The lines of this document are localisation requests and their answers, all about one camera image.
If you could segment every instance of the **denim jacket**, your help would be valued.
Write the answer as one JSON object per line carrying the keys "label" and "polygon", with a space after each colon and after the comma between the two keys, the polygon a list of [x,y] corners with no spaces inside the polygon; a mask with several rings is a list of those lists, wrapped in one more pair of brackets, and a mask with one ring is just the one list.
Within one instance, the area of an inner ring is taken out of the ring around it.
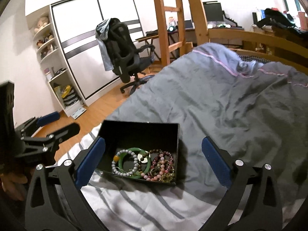
{"label": "denim jacket", "polygon": [[103,40],[106,40],[108,38],[110,19],[111,18],[104,20],[103,22],[98,24],[95,29],[95,38],[98,41],[98,46],[100,47],[100,53],[102,55],[102,59],[103,59],[103,63],[104,63],[104,67],[106,71],[113,70],[113,65],[107,53],[106,46],[103,42]]}

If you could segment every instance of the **green jade bangle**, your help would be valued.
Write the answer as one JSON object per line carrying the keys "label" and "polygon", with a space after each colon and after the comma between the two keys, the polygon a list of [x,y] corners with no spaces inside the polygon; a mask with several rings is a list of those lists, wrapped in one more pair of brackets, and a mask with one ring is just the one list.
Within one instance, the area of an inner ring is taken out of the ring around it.
{"label": "green jade bangle", "polygon": [[[145,155],[147,152],[144,151],[143,149],[140,149],[140,148],[137,148],[137,147],[132,147],[132,148],[129,148],[128,150],[132,151],[132,152],[135,152],[135,151],[139,151],[140,154],[142,155]],[[127,155],[127,153],[122,153],[119,155],[119,161],[118,161],[118,165],[119,165],[119,169],[123,170],[123,166],[122,166],[122,163],[123,163],[123,159],[124,157]],[[145,169],[145,171],[143,171],[142,173],[145,173],[147,174],[150,170],[150,167],[151,167],[151,159],[149,156],[147,156],[147,168]],[[136,176],[130,176],[129,178],[135,178],[135,179],[140,179],[141,178],[141,173],[139,171],[136,172]]]}

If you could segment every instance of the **wooden bunk bed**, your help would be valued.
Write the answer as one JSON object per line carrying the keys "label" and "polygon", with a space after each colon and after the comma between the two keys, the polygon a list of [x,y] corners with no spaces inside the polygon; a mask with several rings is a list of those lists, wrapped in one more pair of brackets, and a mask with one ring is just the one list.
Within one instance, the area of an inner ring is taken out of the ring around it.
{"label": "wooden bunk bed", "polygon": [[[226,40],[241,39],[247,42],[262,43],[274,48],[281,48],[290,51],[292,53],[295,53],[308,60],[307,48],[298,45],[294,42],[288,41],[284,38],[266,35],[262,33],[248,32],[248,31],[228,29],[228,28],[208,29],[207,19],[205,16],[202,1],[201,0],[188,0],[188,1],[191,9],[191,15],[194,18],[195,33],[198,45],[210,42],[211,39],[213,38],[220,38]],[[166,66],[170,64],[170,56],[169,56],[170,52],[179,48],[180,56],[182,56],[187,52],[191,51],[192,43],[186,42],[185,40],[185,26],[184,26],[184,13],[183,13],[182,0],[176,0],[176,7],[164,6],[164,0],[154,0],[154,3],[155,3],[155,11],[157,17],[159,43],[161,49],[161,62],[163,66]],[[166,11],[177,12],[178,16],[179,41],[172,45],[168,44],[168,36],[166,31],[166,17],[165,17]],[[308,62],[303,65],[303,63],[299,64],[290,60],[286,60],[281,57],[260,53],[256,51],[244,50],[244,49],[231,49],[231,50],[236,51],[238,54],[241,55],[261,57],[270,61],[279,61],[283,64],[293,66],[298,71],[308,74]]]}

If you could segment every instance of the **sliding door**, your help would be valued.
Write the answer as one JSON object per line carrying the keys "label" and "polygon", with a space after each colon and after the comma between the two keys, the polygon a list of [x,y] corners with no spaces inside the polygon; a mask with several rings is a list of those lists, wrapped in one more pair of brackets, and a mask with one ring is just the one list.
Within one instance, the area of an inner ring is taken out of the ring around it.
{"label": "sliding door", "polygon": [[95,28],[103,21],[97,0],[72,0],[53,7],[59,40],[85,99],[117,76],[105,71]]}
{"label": "sliding door", "polygon": [[128,26],[131,39],[143,37],[134,0],[98,0],[104,19],[118,18]]}

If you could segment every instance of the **window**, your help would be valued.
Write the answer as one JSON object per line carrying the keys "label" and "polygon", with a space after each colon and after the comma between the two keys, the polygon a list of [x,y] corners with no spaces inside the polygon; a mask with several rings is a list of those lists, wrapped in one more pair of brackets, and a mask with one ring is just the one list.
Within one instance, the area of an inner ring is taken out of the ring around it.
{"label": "window", "polygon": [[294,18],[295,24],[297,27],[300,27],[300,22],[298,18],[298,11],[304,11],[304,8],[302,5],[299,3],[298,0],[284,0],[285,2],[285,7],[287,11],[289,11],[290,15]]}

